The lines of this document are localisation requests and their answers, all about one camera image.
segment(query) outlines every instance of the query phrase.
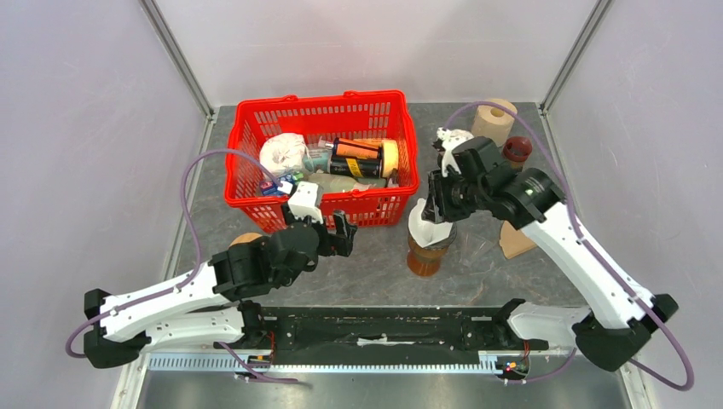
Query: battery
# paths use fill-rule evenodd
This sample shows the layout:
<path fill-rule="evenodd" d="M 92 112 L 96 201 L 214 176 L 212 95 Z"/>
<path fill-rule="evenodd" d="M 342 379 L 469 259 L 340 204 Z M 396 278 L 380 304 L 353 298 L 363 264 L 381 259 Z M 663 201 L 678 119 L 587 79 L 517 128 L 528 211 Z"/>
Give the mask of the battery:
<path fill-rule="evenodd" d="M 347 158 L 333 155 L 329 158 L 329 173 L 352 177 L 382 177 L 381 159 Z"/>
<path fill-rule="evenodd" d="M 363 141 L 336 138 L 334 142 L 325 142 L 324 147 L 332 150 L 332 155 L 359 159 L 382 159 L 383 149 Z"/>

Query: basket handle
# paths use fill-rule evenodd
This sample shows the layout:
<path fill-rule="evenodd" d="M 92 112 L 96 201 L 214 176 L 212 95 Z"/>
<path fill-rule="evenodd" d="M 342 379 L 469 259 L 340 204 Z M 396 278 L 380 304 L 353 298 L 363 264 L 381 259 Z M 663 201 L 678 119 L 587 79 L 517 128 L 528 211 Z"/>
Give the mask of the basket handle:
<path fill-rule="evenodd" d="M 279 102 L 296 102 L 296 101 L 298 101 L 298 97 L 295 96 L 294 94 L 282 96 L 281 98 L 279 98 Z"/>

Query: metal corner post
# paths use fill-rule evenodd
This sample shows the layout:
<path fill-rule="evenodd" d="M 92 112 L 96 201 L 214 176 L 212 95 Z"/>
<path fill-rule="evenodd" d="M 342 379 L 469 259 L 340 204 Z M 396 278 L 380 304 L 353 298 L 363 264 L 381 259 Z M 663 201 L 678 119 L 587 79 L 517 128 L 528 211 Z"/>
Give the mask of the metal corner post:
<path fill-rule="evenodd" d="M 580 59 L 582 53 L 585 51 L 585 48 L 590 42 L 590 39 L 593 37 L 595 31 L 598 29 L 600 21 L 602 21 L 602 19 L 605 17 L 605 14 L 610 9 L 610 5 L 613 3 L 613 1 L 614 0 L 598 0 L 595 3 L 593 11 L 590 12 L 590 15 L 587 17 L 587 21 L 585 21 L 585 25 L 582 27 L 580 34 L 578 34 L 575 43 L 573 43 L 572 49 L 570 49 L 567 58 L 565 58 L 563 65 L 560 67 L 558 75 L 552 81 L 550 89 L 547 91 L 547 94 L 545 94 L 545 98 L 540 103 L 540 109 L 543 116 L 547 115 L 550 107 L 558 98 L 560 90 L 567 82 L 567 79 L 570 77 L 572 70 L 575 69 L 577 61 Z"/>
<path fill-rule="evenodd" d="M 171 29 L 161 13 L 160 8 L 155 0 L 138 0 L 146 12 L 148 20 L 151 22 L 153 29 L 158 33 L 161 43 L 165 47 L 168 55 L 170 56 L 173 64 L 178 69 L 178 72 L 183 78 L 183 82 L 186 83 L 188 89 L 191 91 L 191 95 L 194 97 L 196 104 L 198 104 L 201 112 L 206 116 L 207 119 L 211 120 L 213 117 L 213 107 L 208 99 L 205 97 L 203 89 L 201 88 L 198 80 L 194 76 L 194 72 L 188 65 L 186 57 L 183 56 L 181 48 L 178 46 L 176 39 L 173 37 Z"/>

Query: black and yellow battery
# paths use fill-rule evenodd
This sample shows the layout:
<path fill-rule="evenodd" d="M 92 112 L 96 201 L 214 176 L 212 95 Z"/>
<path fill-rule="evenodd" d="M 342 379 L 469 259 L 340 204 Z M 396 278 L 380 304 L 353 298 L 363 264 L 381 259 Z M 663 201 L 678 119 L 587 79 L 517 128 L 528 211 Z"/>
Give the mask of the black and yellow battery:
<path fill-rule="evenodd" d="M 333 155 L 329 158 L 329 173 L 351 177 L 382 177 L 383 159 L 359 159 Z"/>

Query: black base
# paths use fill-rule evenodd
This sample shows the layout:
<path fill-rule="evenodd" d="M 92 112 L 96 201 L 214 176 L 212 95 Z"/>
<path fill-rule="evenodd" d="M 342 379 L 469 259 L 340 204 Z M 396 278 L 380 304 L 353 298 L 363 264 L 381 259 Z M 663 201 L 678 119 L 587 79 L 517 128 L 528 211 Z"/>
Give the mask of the black base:
<path fill-rule="evenodd" d="M 275 334 L 274 363 L 279 365 L 476 364 L 479 350 L 523 351 L 523 341 L 510 337 L 503 317 L 499 316 L 504 308 L 265 307 L 262 310 L 264 330 Z M 357 344 L 359 338 L 382 337 L 388 342 L 414 344 L 363 347 Z M 548 348 L 545 341 L 529 343 L 532 349 Z M 270 349 L 271 342 L 266 337 L 255 346 L 246 341 L 229 346 Z"/>

